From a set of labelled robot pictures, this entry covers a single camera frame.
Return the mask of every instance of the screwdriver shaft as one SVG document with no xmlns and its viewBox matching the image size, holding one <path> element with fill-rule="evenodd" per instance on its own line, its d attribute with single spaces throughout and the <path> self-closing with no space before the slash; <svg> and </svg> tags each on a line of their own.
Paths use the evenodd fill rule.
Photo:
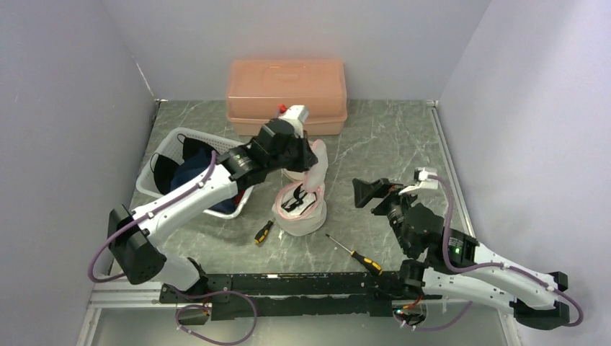
<svg viewBox="0 0 611 346">
<path fill-rule="evenodd" d="M 326 236 L 327 236 L 327 237 L 328 237 L 330 240 L 335 241 L 335 244 L 338 244 L 339 246 L 343 247 L 343 248 L 344 248 L 344 250 L 346 250 L 346 251 L 348 251 L 348 252 L 352 253 L 352 250 L 351 250 L 351 249 L 348 249 L 347 247 L 345 247 L 344 245 L 342 245 L 342 243 L 340 243 L 339 241 L 337 241 L 337 240 L 333 239 L 333 238 L 332 238 L 331 236 L 329 236 L 328 234 L 325 234 L 325 235 L 326 235 Z"/>
</svg>

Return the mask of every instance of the translucent container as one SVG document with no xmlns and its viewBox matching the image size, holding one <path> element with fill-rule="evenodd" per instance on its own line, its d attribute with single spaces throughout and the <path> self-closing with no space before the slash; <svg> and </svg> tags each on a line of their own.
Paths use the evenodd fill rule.
<svg viewBox="0 0 611 346">
<path fill-rule="evenodd" d="M 311 135 L 337 135 L 348 118 L 344 65 L 339 60 L 238 60 L 227 86 L 227 118 L 254 136 L 278 105 L 305 105 Z"/>
<path fill-rule="evenodd" d="M 225 152 L 227 152 L 227 150 L 231 148 L 235 148 L 243 144 L 237 141 L 232 141 L 231 139 L 210 135 L 209 133 L 191 130 L 190 128 L 175 128 L 170 131 L 170 133 L 163 139 L 163 141 L 159 144 L 155 152 L 169 157 L 178 164 L 182 164 L 184 161 L 182 159 L 182 142 L 178 138 L 179 135 L 183 135 L 189 138 L 195 138 L 204 143 L 208 143 L 214 149 L 216 149 L 219 155 L 224 154 Z M 138 176 L 138 179 L 135 182 L 135 188 L 145 195 L 149 195 L 155 198 L 161 198 L 163 197 L 163 195 L 159 192 L 159 190 L 157 190 L 157 186 L 155 185 L 155 178 L 151 169 L 151 167 L 155 167 L 157 158 L 159 158 L 158 155 L 151 156 L 151 159 L 149 160 L 147 165 L 144 166 L 142 172 Z M 236 211 L 231 214 L 223 214 L 219 213 L 218 211 L 208 209 L 204 210 L 203 212 L 208 215 L 216 216 L 217 218 L 224 218 L 226 220 L 236 218 L 238 217 L 238 215 L 240 215 L 242 208 L 244 208 L 244 205 L 246 204 L 246 201 L 248 201 L 248 199 L 250 198 L 251 194 L 252 187 L 249 187 L 248 189 L 246 189 L 244 196 L 242 196 L 240 203 L 238 203 Z"/>
</svg>

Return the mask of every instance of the screwdriver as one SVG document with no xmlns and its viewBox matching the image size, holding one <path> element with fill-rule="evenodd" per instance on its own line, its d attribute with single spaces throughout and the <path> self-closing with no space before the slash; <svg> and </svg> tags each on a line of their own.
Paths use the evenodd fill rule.
<svg viewBox="0 0 611 346">
<path fill-rule="evenodd" d="M 342 245 L 342 243 L 340 243 L 339 241 L 331 238 L 331 236 L 329 236 L 328 234 L 325 234 L 325 235 L 330 240 L 335 241 L 336 244 L 338 244 L 339 246 L 343 247 L 346 251 L 348 251 L 350 253 L 350 256 L 354 257 L 357 261 L 359 261 L 359 263 L 363 267 L 365 267 L 367 270 L 369 270 L 371 275 L 373 275 L 373 276 L 380 276 L 380 275 L 382 275 L 382 267 L 380 267 L 380 265 L 378 263 L 373 262 L 371 259 L 366 258 L 365 256 L 361 255 L 360 253 L 356 252 L 355 250 L 348 249 L 347 247 Z"/>
<path fill-rule="evenodd" d="M 254 236 L 254 243 L 261 244 L 265 240 L 265 238 L 267 238 L 267 234 L 269 233 L 269 230 L 272 228 L 273 225 L 274 220 L 269 220 L 265 224 L 265 226 L 263 226 L 261 231 L 258 231 L 257 234 Z"/>
</svg>

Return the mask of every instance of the black screwdriver handle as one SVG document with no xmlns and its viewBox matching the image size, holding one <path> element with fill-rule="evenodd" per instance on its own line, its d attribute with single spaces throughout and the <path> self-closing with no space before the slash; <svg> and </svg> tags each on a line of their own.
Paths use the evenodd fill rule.
<svg viewBox="0 0 611 346">
<path fill-rule="evenodd" d="M 359 263 L 363 267 L 365 267 L 367 270 L 369 270 L 371 275 L 373 275 L 373 276 L 380 276 L 382 274 L 382 267 L 380 267 L 380 265 L 378 263 L 373 262 L 371 259 L 366 258 L 365 256 L 361 255 L 360 253 L 358 253 L 356 251 L 350 252 L 350 256 L 352 256 L 355 259 L 357 259 L 357 261 L 359 261 Z"/>
<path fill-rule="evenodd" d="M 263 228 L 261 229 L 261 231 L 258 231 L 257 234 L 254 236 L 254 243 L 255 244 L 261 244 L 265 238 L 267 238 L 267 234 L 269 233 L 269 230 L 272 228 L 272 225 L 274 224 L 273 220 L 269 220 L 265 226 L 263 226 Z"/>
</svg>

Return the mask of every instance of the white wall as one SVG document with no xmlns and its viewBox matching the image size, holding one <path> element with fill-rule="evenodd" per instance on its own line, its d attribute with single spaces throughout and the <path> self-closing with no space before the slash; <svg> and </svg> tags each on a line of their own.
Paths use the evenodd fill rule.
<svg viewBox="0 0 611 346">
<path fill-rule="evenodd" d="M 222 99 L 236 58 L 341 58 L 348 94 L 438 99 L 490 0 L 103 0 L 156 97 Z"/>
<path fill-rule="evenodd" d="M 526 345 L 611 343 L 611 3 L 491 2 L 440 99 L 475 232 L 539 271 L 561 270 L 580 327 Z"/>
<path fill-rule="evenodd" d="M 74 345 L 153 98 L 99 0 L 1 0 L 0 105 L 0 344 Z"/>
</svg>

